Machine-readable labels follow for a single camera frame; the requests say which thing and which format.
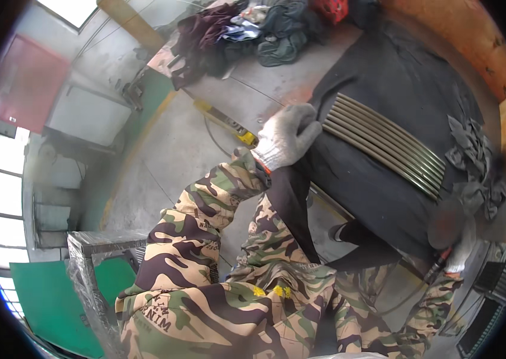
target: dark red cloth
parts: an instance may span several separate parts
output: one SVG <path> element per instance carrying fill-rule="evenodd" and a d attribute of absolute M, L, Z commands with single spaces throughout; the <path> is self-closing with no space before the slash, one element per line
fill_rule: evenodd
<path fill-rule="evenodd" d="M 184 57 L 185 66 L 174 71 L 171 76 L 176 90 L 206 73 L 207 58 L 217 51 L 215 42 L 225 31 L 224 26 L 230 25 L 231 18 L 238 14 L 238 3 L 223 4 L 200 11 L 177 23 L 179 39 L 171 52 Z"/>

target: bundle of metal rods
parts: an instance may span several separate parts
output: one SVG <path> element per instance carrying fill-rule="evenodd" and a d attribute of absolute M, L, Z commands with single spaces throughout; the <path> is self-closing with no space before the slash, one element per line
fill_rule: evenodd
<path fill-rule="evenodd" d="M 323 128 L 398 173 L 431 199 L 439 198 L 444 162 L 388 118 L 337 94 Z"/>

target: yellow floor line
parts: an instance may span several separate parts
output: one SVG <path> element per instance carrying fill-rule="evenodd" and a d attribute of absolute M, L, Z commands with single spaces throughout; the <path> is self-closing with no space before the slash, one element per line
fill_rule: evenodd
<path fill-rule="evenodd" d="M 141 148 L 143 142 L 145 142 L 151 127 L 153 127 L 153 125 L 155 125 L 155 123 L 157 122 L 157 120 L 159 119 L 159 117 L 161 116 L 163 111 L 165 111 L 165 109 L 167 108 L 167 106 L 169 105 L 171 100 L 173 100 L 173 97 L 175 97 L 176 95 L 177 95 L 176 91 L 170 91 L 167 94 L 167 96 L 165 97 L 163 102 L 159 105 L 157 110 L 153 113 L 153 116 L 151 116 L 151 119 L 148 121 L 148 123 L 145 125 L 145 127 L 143 127 L 141 135 L 139 136 L 139 138 L 135 142 L 135 146 L 131 149 L 131 152 L 129 153 L 129 155 L 127 156 L 125 161 L 123 162 L 123 165 L 121 165 L 121 169 L 119 171 L 119 175 L 117 176 L 117 180 L 113 184 L 113 190 L 111 192 L 111 196 L 109 197 L 109 199 L 107 200 L 107 202 L 105 204 L 104 214 L 101 217 L 101 220 L 99 221 L 99 230 L 105 230 L 105 227 L 107 225 L 107 219 L 109 218 L 109 212 L 111 211 L 111 208 L 113 207 L 113 200 L 114 200 L 115 196 L 117 195 L 117 191 L 119 189 L 121 181 L 123 180 L 123 176 L 127 172 L 127 170 L 129 169 L 129 166 L 131 165 L 133 158 L 139 152 L 139 149 Z"/>

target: orange wall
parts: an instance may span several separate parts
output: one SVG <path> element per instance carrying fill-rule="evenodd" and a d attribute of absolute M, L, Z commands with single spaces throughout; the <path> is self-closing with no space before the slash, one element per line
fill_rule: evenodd
<path fill-rule="evenodd" d="M 506 42 L 478 0 L 382 0 L 450 42 L 485 79 L 499 103 L 506 98 Z"/>

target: white work glove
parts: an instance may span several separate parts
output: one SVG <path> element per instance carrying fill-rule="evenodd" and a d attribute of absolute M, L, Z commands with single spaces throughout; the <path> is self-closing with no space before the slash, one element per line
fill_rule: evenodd
<path fill-rule="evenodd" d="M 470 216 L 465 221 L 461 239 L 452 247 L 451 255 L 444 267 L 445 273 L 461 273 L 465 269 L 465 262 L 476 243 L 477 225 L 474 222 L 474 217 Z"/>
<path fill-rule="evenodd" d="M 259 131 L 259 144 L 251 150 L 267 173 L 294 164 L 322 132 L 310 104 L 287 106 L 272 116 Z"/>

